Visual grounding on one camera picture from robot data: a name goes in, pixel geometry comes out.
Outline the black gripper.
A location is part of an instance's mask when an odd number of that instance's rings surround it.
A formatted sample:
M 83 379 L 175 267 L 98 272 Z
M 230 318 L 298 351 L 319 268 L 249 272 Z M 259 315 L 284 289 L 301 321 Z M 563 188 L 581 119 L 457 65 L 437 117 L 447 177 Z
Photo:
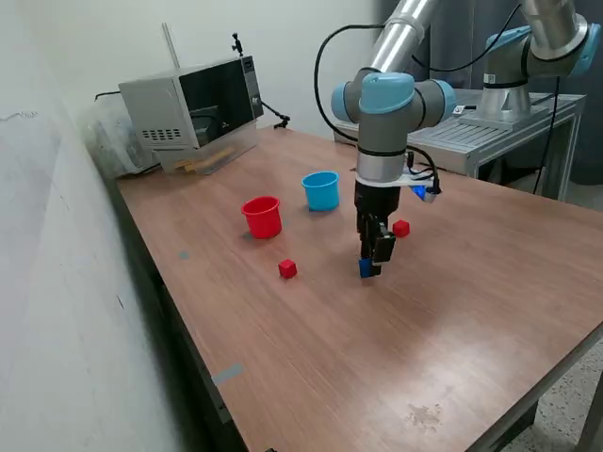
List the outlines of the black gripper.
M 354 205 L 361 258 L 370 260 L 369 276 L 379 276 L 381 265 L 390 261 L 396 237 L 387 229 L 389 216 L 399 208 L 400 188 L 366 186 L 355 183 Z

